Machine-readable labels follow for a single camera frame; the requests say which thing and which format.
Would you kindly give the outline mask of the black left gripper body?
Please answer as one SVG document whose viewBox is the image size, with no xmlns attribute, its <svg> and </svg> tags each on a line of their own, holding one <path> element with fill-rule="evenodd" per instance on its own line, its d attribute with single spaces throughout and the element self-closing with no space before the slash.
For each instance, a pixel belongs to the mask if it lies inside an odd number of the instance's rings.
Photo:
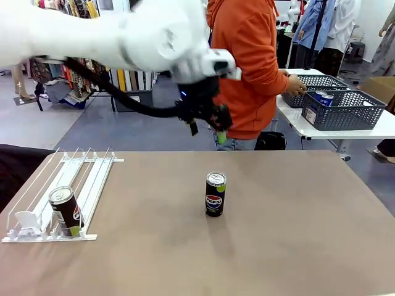
<svg viewBox="0 0 395 296">
<path fill-rule="evenodd" d="M 191 84 L 177 83 L 180 100 L 176 103 L 177 117 L 187 123 L 201 119 L 218 122 L 218 107 L 214 97 L 219 93 L 219 78 L 212 76 Z"/>
</svg>

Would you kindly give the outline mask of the person's right hand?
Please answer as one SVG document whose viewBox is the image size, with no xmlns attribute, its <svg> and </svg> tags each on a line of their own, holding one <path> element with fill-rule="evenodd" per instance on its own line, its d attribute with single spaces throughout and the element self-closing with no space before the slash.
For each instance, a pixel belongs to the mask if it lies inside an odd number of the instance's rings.
<svg viewBox="0 0 395 296">
<path fill-rule="evenodd" d="M 305 84 L 295 74 L 289 75 L 286 93 L 290 96 L 300 96 L 306 93 Z"/>
</svg>

